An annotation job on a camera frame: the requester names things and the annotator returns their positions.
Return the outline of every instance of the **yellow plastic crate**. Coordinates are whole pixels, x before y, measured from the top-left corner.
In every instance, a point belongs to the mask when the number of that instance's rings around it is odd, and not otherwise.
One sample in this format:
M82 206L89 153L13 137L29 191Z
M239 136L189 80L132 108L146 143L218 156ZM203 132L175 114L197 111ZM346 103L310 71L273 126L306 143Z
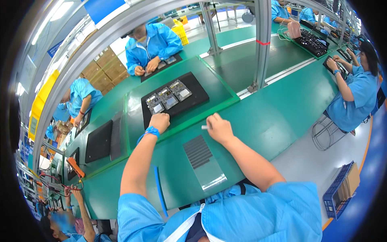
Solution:
M55 70L50 75L47 82L44 83L44 85L38 92L34 102L32 103L31 116L29 118L29 124L28 124L28 137L32 141L35 141L36 128L38 127L40 115L42 114L42 110L43 110L43 107L45 106L48 95L52 87L54 86L55 81L58 79L58 76L59 76L59 71Z
M177 34L177 36L179 36L179 38L182 41L182 45L189 44L187 34L185 33L183 24L176 19L174 19L173 21L175 22L175 26L172 27L172 31L175 32L175 34Z

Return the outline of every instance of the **red tape mark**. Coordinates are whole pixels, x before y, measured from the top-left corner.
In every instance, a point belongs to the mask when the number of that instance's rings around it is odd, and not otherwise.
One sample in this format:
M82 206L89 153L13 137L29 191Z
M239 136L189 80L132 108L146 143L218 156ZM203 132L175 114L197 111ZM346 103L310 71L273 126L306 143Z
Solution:
M270 42L267 42L267 43L262 43L261 41L259 41L259 40L256 40L256 42L257 43L260 43L261 45L269 45L270 44Z

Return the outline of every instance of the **orange multimeter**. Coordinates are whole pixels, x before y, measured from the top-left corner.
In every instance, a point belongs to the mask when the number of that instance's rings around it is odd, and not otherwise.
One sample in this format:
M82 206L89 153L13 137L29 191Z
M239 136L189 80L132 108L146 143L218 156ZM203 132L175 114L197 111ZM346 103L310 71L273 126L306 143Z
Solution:
M77 165L77 162L75 161L74 158L69 157L67 159L67 162L70 164L70 166L75 170L75 172L80 175L81 177L85 177L85 173L79 168Z

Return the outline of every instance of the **blue plastic crate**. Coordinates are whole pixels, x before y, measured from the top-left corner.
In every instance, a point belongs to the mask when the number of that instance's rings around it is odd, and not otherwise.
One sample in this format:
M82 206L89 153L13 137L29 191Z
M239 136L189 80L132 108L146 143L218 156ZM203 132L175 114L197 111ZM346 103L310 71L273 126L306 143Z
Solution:
M329 218L335 218L336 220L338 220L344 209L348 205L349 201L351 200L351 198L349 198L345 201L341 201L340 205L336 207L333 201L333 196L335 195L335 193L337 193L338 188L341 186L342 182L347 177L347 174L351 169L353 163L354 162L352 161L348 165L342 166L340 173L337 175L335 181L332 183L332 185L322 197L325 204L325 210L327 211L327 215Z

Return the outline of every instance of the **wire stool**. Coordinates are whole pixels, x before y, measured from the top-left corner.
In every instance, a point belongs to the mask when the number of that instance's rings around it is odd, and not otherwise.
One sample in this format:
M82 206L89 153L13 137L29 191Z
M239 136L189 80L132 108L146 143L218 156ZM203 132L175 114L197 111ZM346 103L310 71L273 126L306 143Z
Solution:
M339 140L341 140L346 134L348 134L348 132L345 132L345 131L341 130L341 129L340 129L339 127L337 127L336 125L334 125L334 126L336 126L336 128L335 128L334 130L332 130L331 126L332 126L332 124L334 124L334 122L333 122L333 121L330 121L328 124L323 123L324 120L325 120L326 118L327 118L327 117L325 116L321 121L318 121L315 125L313 125L313 128L312 128L312 139L313 139L313 143L315 144L316 148L319 149L319 150L321 150L321 151L326 151L326 150L329 149L332 145L336 144ZM318 133L316 133L316 126L317 126L317 125L322 125L322 126L323 126L323 128L322 128ZM340 139L334 141L333 134L334 134L336 131L338 131L338 130L340 130L341 132L343 132L344 135L343 135ZM328 145L328 147L322 146L322 145L320 144L319 140L317 139L317 138L318 138L322 133L324 133L325 131L327 131L328 134L329 134L329 145Z

